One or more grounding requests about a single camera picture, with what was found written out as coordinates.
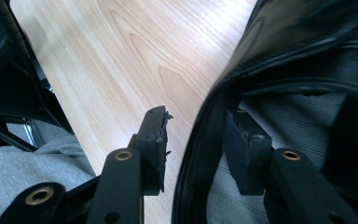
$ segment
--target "black bracket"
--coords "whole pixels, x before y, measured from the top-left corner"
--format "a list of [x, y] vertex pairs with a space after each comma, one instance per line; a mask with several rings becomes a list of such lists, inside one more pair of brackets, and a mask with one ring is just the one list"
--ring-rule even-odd
[[164, 189], [167, 132], [165, 106], [145, 114], [129, 146], [106, 158], [100, 176], [65, 191], [42, 183], [23, 191], [0, 223], [143, 223], [144, 195]]
[[343, 200], [307, 156], [273, 149], [271, 138], [243, 110], [228, 109], [223, 148], [242, 195], [263, 195], [271, 224], [358, 223]]

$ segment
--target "hole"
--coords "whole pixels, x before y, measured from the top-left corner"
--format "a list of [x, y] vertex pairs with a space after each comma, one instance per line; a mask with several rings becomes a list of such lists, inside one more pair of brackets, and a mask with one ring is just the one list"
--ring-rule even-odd
[[28, 205], [38, 205], [49, 200], [53, 194], [54, 189], [51, 187], [36, 189], [25, 198], [25, 203]]
[[334, 223], [339, 223], [339, 224], [343, 224], [345, 223], [344, 219], [342, 218], [342, 216], [340, 216], [339, 214], [335, 213], [335, 212], [330, 212], [328, 214], [328, 219], [330, 219], [330, 221], [334, 222]]
[[42, 200], [48, 196], [48, 193], [45, 191], [37, 192], [34, 197], [32, 197], [33, 200]]
[[299, 161], [301, 159], [300, 155], [298, 155], [294, 151], [284, 151], [282, 155], [290, 161]]
[[118, 161], [125, 161], [129, 159], [132, 156], [132, 154], [129, 151], [122, 151], [116, 154], [115, 158]]
[[105, 216], [105, 223], [113, 224], [120, 220], [120, 215], [116, 212], [109, 213]]

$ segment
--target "light wood surface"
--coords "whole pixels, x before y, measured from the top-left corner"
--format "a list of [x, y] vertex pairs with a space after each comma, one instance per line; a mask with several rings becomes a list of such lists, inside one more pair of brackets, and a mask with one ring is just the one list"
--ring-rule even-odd
[[95, 172], [125, 147], [145, 112], [166, 105], [166, 192], [145, 197], [145, 223], [170, 223], [181, 159], [208, 91], [255, 0], [11, 0]]

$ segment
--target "black upholstery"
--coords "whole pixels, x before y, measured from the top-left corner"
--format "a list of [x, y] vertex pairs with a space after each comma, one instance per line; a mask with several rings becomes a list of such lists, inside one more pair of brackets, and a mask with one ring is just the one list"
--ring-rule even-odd
[[[259, 0], [196, 119], [178, 177], [172, 223], [206, 222], [207, 195], [222, 155], [225, 107], [238, 106], [241, 97], [326, 92], [343, 92], [358, 100], [358, 1]], [[334, 165], [328, 166], [329, 174], [343, 164]], [[349, 181], [355, 180], [334, 184], [354, 199], [356, 195], [345, 189], [353, 188]]]
[[7, 122], [37, 119], [73, 132], [54, 94], [42, 87], [26, 46], [7, 4], [0, 1], [0, 145], [13, 144], [7, 141], [13, 140]]

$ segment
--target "metal ring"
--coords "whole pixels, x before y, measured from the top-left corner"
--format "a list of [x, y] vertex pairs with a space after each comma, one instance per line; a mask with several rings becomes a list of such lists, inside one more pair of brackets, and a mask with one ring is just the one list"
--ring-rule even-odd
[[132, 157], [132, 153], [130, 153], [129, 151], [119, 152], [115, 156], [116, 160], [118, 160], [118, 161], [126, 161], [127, 159], [129, 159], [131, 157]]
[[299, 161], [301, 159], [300, 155], [294, 151], [284, 151], [282, 155], [289, 161]]
[[28, 205], [38, 205], [46, 202], [54, 194], [52, 187], [42, 187], [32, 191], [25, 199], [25, 203]]

